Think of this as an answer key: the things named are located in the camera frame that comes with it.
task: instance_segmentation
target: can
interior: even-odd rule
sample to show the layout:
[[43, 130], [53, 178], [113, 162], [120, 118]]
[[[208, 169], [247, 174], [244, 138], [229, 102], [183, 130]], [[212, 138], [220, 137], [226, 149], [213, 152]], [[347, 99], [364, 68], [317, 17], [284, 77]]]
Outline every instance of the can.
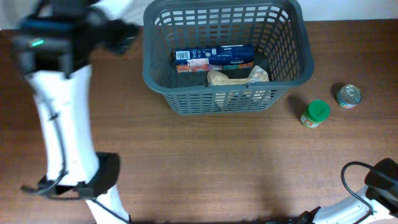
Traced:
[[315, 100], [309, 104], [307, 109], [301, 115], [302, 124], [308, 128], [316, 128], [320, 123], [328, 119], [330, 107], [322, 100]]
[[337, 93], [336, 100], [343, 108], [354, 108], [362, 101], [361, 90], [354, 85], [346, 85]]

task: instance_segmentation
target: gray plastic basket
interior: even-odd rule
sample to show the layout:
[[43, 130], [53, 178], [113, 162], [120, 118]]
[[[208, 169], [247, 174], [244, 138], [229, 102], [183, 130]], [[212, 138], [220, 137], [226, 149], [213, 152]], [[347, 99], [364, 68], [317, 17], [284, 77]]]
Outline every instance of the gray plastic basket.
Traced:
[[[255, 65], [271, 82], [209, 86], [206, 72], [177, 73], [175, 49], [251, 44]], [[144, 80], [177, 113], [261, 111], [289, 87], [301, 85], [314, 64], [296, 0], [157, 0], [144, 14]], [[248, 77], [251, 69], [223, 71]]]

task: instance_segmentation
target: green jar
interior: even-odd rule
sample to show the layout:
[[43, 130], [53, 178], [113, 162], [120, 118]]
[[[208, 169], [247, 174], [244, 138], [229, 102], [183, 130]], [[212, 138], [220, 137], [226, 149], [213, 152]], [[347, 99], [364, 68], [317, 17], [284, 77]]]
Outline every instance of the green jar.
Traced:
[[300, 120], [308, 128], [316, 128], [330, 115], [330, 107], [322, 100], [315, 100], [309, 104]]

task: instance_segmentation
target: green lid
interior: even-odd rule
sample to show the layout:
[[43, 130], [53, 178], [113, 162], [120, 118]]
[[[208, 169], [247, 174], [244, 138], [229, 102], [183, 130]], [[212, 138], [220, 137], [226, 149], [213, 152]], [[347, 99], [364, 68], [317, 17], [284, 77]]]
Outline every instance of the green lid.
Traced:
[[315, 100], [307, 108], [306, 114], [314, 122], [322, 122], [330, 115], [330, 108], [322, 100]]

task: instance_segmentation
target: wooden table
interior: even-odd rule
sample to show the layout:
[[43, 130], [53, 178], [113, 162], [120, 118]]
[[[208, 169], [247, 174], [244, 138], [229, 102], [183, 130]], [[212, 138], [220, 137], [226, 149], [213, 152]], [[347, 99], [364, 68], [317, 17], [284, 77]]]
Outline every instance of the wooden table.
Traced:
[[[120, 154], [118, 185], [134, 220], [296, 216], [349, 195], [340, 180], [347, 162], [398, 161], [398, 21], [306, 25], [314, 74], [262, 113], [179, 116], [142, 80], [140, 41], [122, 59], [93, 55], [93, 139], [97, 151]], [[9, 58], [10, 36], [0, 33], [0, 223], [93, 223], [84, 202], [19, 190], [45, 174], [46, 157], [32, 95]], [[363, 92], [355, 109], [336, 103], [342, 83]], [[298, 116], [316, 99], [331, 116], [305, 128]], [[358, 190], [367, 172], [350, 169], [349, 185]]]

